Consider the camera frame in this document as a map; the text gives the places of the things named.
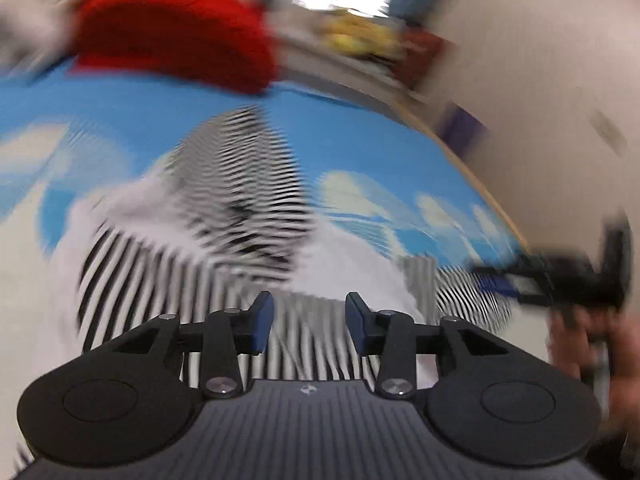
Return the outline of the person's right hand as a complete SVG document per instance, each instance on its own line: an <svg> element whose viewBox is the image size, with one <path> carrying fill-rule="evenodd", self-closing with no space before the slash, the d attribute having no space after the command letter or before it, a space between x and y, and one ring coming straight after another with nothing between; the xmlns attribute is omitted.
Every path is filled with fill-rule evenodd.
<svg viewBox="0 0 640 480"><path fill-rule="evenodd" d="M567 328L562 314L549 318L548 351L551 363L577 379L583 370L596 364L597 353L589 337L608 338L612 366L610 426L639 435L639 317L614 311L573 311L575 326Z"/></svg>

